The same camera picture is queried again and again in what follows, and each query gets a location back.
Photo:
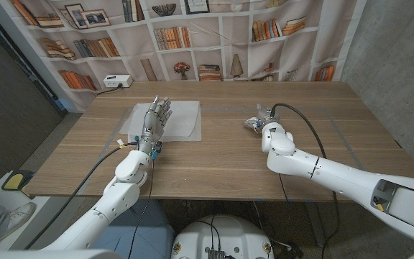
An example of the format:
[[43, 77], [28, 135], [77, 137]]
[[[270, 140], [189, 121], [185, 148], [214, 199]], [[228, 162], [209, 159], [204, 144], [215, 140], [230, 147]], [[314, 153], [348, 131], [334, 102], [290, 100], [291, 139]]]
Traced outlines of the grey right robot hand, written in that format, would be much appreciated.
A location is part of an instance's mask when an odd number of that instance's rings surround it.
[[246, 120], [244, 122], [244, 126], [253, 129], [255, 132], [260, 133], [266, 124], [280, 121], [280, 115], [278, 113], [275, 113], [272, 116], [271, 111], [271, 108], [262, 108], [261, 104], [257, 104], [257, 115]]

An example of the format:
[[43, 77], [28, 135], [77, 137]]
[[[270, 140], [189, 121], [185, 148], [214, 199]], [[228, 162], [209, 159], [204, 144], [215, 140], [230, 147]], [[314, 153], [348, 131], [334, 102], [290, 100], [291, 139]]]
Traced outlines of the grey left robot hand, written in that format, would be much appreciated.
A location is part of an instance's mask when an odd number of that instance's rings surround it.
[[170, 110], [171, 101], [165, 97], [159, 101], [156, 96], [145, 113], [142, 134], [139, 139], [138, 151], [150, 155], [156, 142], [163, 135], [165, 125], [167, 124], [172, 111]]

